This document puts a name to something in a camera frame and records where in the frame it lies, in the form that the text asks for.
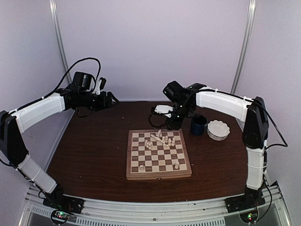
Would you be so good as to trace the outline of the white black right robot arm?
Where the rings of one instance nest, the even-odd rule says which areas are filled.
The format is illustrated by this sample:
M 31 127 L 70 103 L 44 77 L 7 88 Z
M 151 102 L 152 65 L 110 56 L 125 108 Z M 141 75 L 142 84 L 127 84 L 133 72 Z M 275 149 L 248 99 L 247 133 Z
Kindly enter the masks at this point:
M 200 83 L 184 88 L 176 81 L 168 83 L 163 93 L 174 104 L 163 111 L 167 116 L 167 129 L 180 129 L 184 118 L 197 107 L 221 112 L 245 124 L 242 140 L 247 150 L 248 170 L 246 194 L 241 197 L 241 204 L 250 208 L 257 203 L 258 192 L 263 185 L 269 130 L 264 100 L 261 97 L 251 99 L 235 96 Z

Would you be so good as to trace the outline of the white pawn cluster piece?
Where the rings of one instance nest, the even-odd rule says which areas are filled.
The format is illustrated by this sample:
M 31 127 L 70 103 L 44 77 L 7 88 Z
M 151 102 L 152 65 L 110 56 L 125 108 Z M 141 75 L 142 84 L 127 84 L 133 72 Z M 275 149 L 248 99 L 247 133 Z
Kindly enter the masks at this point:
M 144 145 L 145 145 L 145 149 L 151 150 L 153 148 L 153 142 L 152 141 L 145 140 Z

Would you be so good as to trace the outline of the lying white king piece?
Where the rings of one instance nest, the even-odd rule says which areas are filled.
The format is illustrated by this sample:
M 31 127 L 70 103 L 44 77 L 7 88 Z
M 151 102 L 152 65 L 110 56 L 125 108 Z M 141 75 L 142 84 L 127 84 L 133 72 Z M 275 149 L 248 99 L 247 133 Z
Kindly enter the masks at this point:
M 155 135 L 153 135 L 153 134 L 151 134 L 150 137 L 152 137 L 153 139 L 157 140 L 158 142 L 160 142 L 160 143 L 162 143 L 162 144 L 165 143 L 164 140 L 160 139 L 159 137 L 157 137 L 157 136 L 155 136 Z

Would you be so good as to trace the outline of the aluminium corner post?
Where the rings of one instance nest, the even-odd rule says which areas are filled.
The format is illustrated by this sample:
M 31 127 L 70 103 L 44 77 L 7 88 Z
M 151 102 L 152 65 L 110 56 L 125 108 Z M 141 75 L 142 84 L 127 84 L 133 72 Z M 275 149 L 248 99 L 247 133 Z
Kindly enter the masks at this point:
M 236 68 L 236 72 L 235 72 L 235 76 L 234 76 L 234 81 L 232 83 L 232 87 L 231 87 L 231 91 L 230 91 L 230 94 L 233 94 L 233 95 L 236 93 L 236 91 L 238 89 L 239 81 L 240 81 L 242 71 L 244 68 L 246 55 L 247 55 L 247 49 L 248 49 L 248 45 L 250 43 L 251 36 L 252 36 L 255 13 L 256 13 L 256 0 L 249 0 L 243 42 L 242 42 L 241 51 L 240 51 L 240 55 L 239 55 L 239 59 L 238 59 L 238 64 L 237 64 L 237 68 Z
M 56 0 L 49 0 L 49 6 L 50 6 L 51 17 L 52 17 L 52 23 L 53 23 L 54 30 L 55 30 L 55 36 L 56 36 L 56 41 L 57 41 L 57 45 L 58 45 L 60 60 L 61 60 L 64 72 L 67 72 L 69 67 L 68 67 L 67 58 L 66 58 L 66 54 L 65 54 L 65 50 L 64 50 L 64 46 L 63 46 L 63 39 L 62 39 L 62 33 L 61 33 L 61 29 L 60 29 Z

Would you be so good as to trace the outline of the wooden chess board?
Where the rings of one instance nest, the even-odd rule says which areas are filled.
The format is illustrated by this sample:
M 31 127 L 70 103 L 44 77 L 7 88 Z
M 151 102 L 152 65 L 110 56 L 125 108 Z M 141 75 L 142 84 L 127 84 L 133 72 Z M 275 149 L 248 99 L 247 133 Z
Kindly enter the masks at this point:
M 131 130 L 128 133 L 127 171 L 128 180 L 172 179 L 191 177 L 192 170 L 182 130 L 162 129 L 162 137 L 175 137 L 175 146 L 166 147 L 151 137 L 158 129 Z M 145 149 L 145 140 L 153 142 L 151 150 Z M 173 166 L 179 162 L 179 170 Z

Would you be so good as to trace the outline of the white scalloped bowl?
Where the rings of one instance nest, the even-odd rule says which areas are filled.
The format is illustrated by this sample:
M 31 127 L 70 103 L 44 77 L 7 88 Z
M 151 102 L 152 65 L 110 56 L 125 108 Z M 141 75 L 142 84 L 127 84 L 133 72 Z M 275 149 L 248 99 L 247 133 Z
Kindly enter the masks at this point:
M 210 121 L 207 125 L 207 134 L 212 140 L 223 141 L 230 134 L 230 128 L 222 121 Z

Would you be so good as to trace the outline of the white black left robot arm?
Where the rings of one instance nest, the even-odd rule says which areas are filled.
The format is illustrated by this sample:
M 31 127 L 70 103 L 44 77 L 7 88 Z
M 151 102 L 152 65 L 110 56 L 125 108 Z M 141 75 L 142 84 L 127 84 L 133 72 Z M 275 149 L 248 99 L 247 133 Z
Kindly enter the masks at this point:
M 19 171 L 45 193 L 57 209 L 67 206 L 65 195 L 55 191 L 57 183 L 44 170 L 53 156 L 60 136 L 71 119 L 72 111 L 86 108 L 88 114 L 118 103 L 111 93 L 105 92 L 105 78 L 91 87 L 92 75 L 76 72 L 66 88 L 56 88 L 50 95 L 27 104 L 24 108 L 0 113 L 0 150 L 8 166 Z

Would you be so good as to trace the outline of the left aluminium corner post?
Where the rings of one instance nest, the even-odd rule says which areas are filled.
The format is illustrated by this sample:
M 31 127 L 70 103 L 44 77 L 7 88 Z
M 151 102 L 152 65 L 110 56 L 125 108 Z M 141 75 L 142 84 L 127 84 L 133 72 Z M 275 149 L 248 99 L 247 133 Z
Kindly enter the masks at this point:
M 65 50 L 64 50 L 64 46 L 63 46 L 63 39 L 62 39 L 62 33 L 61 33 L 61 29 L 60 29 L 56 0 L 49 0 L 49 6 L 50 6 L 51 17 L 52 17 L 52 23 L 53 23 L 54 30 L 55 30 L 55 36 L 56 36 L 56 41 L 57 41 L 57 45 L 58 45 L 60 60 L 61 60 L 64 72 L 67 72 L 69 67 L 68 67 L 67 58 L 66 58 L 66 54 L 65 54 Z

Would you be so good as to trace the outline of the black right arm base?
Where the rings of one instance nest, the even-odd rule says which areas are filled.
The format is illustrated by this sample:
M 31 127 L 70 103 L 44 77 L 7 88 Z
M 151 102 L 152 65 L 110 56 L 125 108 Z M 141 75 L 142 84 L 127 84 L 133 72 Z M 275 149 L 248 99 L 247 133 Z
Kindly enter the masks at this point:
M 265 204 L 265 199 L 262 196 L 262 189 L 257 190 L 245 187 L 243 195 L 232 196 L 225 199 L 225 204 L 228 213 L 242 211 L 255 208 L 256 206 Z

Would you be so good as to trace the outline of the lying white queen piece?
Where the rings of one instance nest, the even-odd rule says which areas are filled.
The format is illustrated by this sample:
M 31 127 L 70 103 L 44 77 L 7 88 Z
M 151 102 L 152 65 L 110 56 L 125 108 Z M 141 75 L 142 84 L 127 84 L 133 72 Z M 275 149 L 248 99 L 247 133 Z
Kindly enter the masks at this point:
M 162 138 L 162 131 L 160 129 L 157 131 L 157 137 Z

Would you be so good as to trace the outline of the dark blue cup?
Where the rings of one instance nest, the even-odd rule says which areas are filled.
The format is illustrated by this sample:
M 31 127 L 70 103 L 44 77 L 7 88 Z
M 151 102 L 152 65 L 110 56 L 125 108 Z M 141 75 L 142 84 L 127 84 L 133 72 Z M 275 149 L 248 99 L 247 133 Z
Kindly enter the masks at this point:
M 204 134 L 207 127 L 207 118 L 201 114 L 196 114 L 192 117 L 190 123 L 190 132 L 195 136 Z

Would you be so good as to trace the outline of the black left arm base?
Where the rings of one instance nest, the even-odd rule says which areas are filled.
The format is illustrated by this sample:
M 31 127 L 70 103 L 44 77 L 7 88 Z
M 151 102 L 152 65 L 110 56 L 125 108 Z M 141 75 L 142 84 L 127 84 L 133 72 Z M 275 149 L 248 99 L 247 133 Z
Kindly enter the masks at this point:
M 62 210 L 67 213 L 80 214 L 84 206 L 84 200 L 64 194 L 63 187 L 58 184 L 51 193 L 47 193 L 38 186 L 41 193 L 44 194 L 43 205 L 53 209 Z

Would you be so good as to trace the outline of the right aluminium corner post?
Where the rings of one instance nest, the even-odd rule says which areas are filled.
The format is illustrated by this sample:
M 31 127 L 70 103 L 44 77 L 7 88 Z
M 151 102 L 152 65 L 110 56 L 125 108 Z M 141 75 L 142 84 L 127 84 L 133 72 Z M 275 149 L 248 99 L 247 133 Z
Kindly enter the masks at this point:
M 240 55 L 239 55 L 239 59 L 238 59 L 238 64 L 237 64 L 237 68 L 236 68 L 236 72 L 235 72 L 235 76 L 234 76 L 234 81 L 232 83 L 232 87 L 231 87 L 231 91 L 230 91 L 230 94 L 233 94 L 233 95 L 236 93 L 236 91 L 238 89 L 239 81 L 240 81 L 242 71 L 244 68 L 246 55 L 247 55 L 247 49 L 248 49 L 248 45 L 250 43 L 251 36 L 252 36 L 255 13 L 256 13 L 256 0 L 249 0 L 243 42 L 242 42 L 241 51 L 240 51 Z

